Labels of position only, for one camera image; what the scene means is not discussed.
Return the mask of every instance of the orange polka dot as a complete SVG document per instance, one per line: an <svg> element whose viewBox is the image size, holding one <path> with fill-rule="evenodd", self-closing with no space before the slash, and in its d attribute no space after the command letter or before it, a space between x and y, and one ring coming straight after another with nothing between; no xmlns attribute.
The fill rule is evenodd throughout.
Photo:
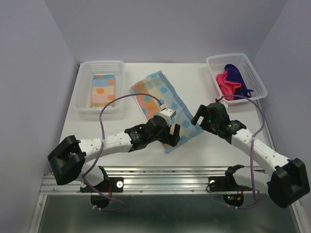
<svg viewBox="0 0 311 233"><path fill-rule="evenodd" d="M112 100L114 100L114 99L115 99L115 96L114 96L114 95L109 95L109 96L108 96L108 100L109 100L109 101L112 101Z"/></svg>
<svg viewBox="0 0 311 233"><path fill-rule="evenodd" d="M103 93L105 92L105 90L104 90L103 88L97 88L97 89L96 89L96 92L97 92L98 94L103 94Z"/></svg>
<svg viewBox="0 0 311 233"><path fill-rule="evenodd" d="M109 79L109 80L108 80L108 84L110 84L110 85L115 84L115 80L114 80L114 79Z"/></svg>

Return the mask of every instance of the folded cloth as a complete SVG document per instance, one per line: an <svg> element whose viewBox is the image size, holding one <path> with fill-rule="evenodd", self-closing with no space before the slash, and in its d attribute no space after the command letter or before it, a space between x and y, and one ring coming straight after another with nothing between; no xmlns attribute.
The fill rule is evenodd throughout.
<svg viewBox="0 0 311 233"><path fill-rule="evenodd" d="M227 78L226 78L227 81L233 82L233 83L240 83L242 85L240 88L236 89L236 92L234 95L252 97L250 95L250 92L252 92L253 90L247 89L246 84L242 78L242 75L241 75L239 69L236 68L232 64L227 64L225 66L225 70L227 71Z"/></svg>
<svg viewBox="0 0 311 233"><path fill-rule="evenodd" d="M114 74L96 74L93 76L92 108L105 107L106 104L115 99L115 83Z"/></svg>
<svg viewBox="0 0 311 233"><path fill-rule="evenodd" d="M166 108L176 110L176 116L172 119L171 133L173 133L175 124L179 124L179 135L181 139L175 147L161 143L165 153L183 145L202 132L198 124L195 126L191 125L192 114L162 71L147 76L145 79L133 85L131 89L133 93L151 94L160 99L161 103L164 104ZM135 96L135 98L147 120L151 119L160 111L160 107L155 99L149 96Z"/></svg>
<svg viewBox="0 0 311 233"><path fill-rule="evenodd" d="M242 86L241 83L234 83L226 80L228 71L224 71L222 74L218 74L216 81L223 95L234 95L236 89ZM234 97L225 97L226 100L234 100Z"/></svg>

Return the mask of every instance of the cable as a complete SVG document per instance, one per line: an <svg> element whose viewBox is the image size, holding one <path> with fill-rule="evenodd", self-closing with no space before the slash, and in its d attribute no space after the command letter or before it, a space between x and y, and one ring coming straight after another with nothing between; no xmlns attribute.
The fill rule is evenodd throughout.
<svg viewBox="0 0 311 233"><path fill-rule="evenodd" d="M96 157L94 163L93 163L92 166L89 168L89 170L87 170L87 171L82 175L82 178L84 179L85 183L86 183L94 192L98 193L98 194L99 194L100 196L102 196L103 198L106 198L106 199L109 199L109 200L118 202L118 203L120 203L120 204L122 205L121 207L116 208L116 209L108 209L108 210L101 210L101 211L117 211L117 210L121 210L121 209L123 209L123 208L125 207L125 203L124 203L123 201L121 201L121 200L112 198L112 197L110 197L110 196L108 196L108 195L105 195L105 194L101 193L100 191L98 191L95 187L93 187L93 186L86 180L86 175L96 166L96 164L97 164L97 162L98 162L99 158L101 157L101 154L102 154L102 152L103 152L103 150L104 150L105 131L104 131L104 125L103 125L103 120L102 120L102 115L103 115L104 110L105 110L109 105L111 105L112 103L114 103L114 102L116 102L116 101L118 101L118 100L121 100L121 99L123 99L123 98L130 97L130 96L149 96L149 97L155 99L155 100L159 103L159 105L162 105L161 101L160 101L157 97L155 97L155 96L153 96L153 95L145 94L145 93L134 93L134 94L124 95L124 96L121 96L121 97L118 97L118 98L114 99L113 101L111 101L111 102L109 102L108 104L106 104L105 107L101 110L101 112L100 112L100 114L99 114L99 123L100 123L101 129L102 129L102 138L103 138L103 139L102 139L102 145L101 145L101 148L100 148L100 150L99 150L99 152L98 152L98 155L97 155L97 157Z"/></svg>
<svg viewBox="0 0 311 233"><path fill-rule="evenodd" d="M264 126L265 126L265 123L266 123L266 117L264 115L264 112L262 111L262 109L254 102L252 101L250 98L248 97L245 97L245 96L239 96L239 95L224 95L224 96L221 96L220 99L218 101L220 101L222 98L225 98L225 97L237 97L237 98L242 98L242 99L246 99L248 101L250 101L253 105L255 105L260 114L261 114L261 117L262 117L262 124L261 124L261 127L259 128L259 130L257 130L253 136L252 136L252 141L251 141L251 152L250 152L250 164L251 164L251 180L252 180L252 192L253 192L253 198L254 200L258 200L258 195L256 195L256 191L255 191L255 178L254 178L254 140L255 140L255 137L257 136L257 134L259 134L260 131L263 130Z"/></svg>

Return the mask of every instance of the red cloth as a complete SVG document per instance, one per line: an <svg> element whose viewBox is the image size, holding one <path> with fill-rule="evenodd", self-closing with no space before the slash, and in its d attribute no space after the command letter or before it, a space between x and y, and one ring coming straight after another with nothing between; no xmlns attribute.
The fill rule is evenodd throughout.
<svg viewBox="0 0 311 233"><path fill-rule="evenodd" d="M216 81L223 95L234 95L237 88L242 86L241 83L234 83L227 81L228 71L224 71L222 74L217 75ZM226 97L226 100L234 100L234 97Z"/></svg>

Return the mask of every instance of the dark blue cloth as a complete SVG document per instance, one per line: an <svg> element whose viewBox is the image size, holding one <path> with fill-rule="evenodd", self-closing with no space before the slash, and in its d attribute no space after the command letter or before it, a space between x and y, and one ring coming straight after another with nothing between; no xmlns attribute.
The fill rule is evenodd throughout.
<svg viewBox="0 0 311 233"><path fill-rule="evenodd" d="M242 86L236 89L235 95L239 96L245 96L245 97L251 97L250 92L253 90L247 89L246 84L242 78L241 73L239 72L238 68L236 68L232 64L227 64L225 66L225 70L228 72L227 74L227 81L234 82L234 83L241 83Z"/></svg>

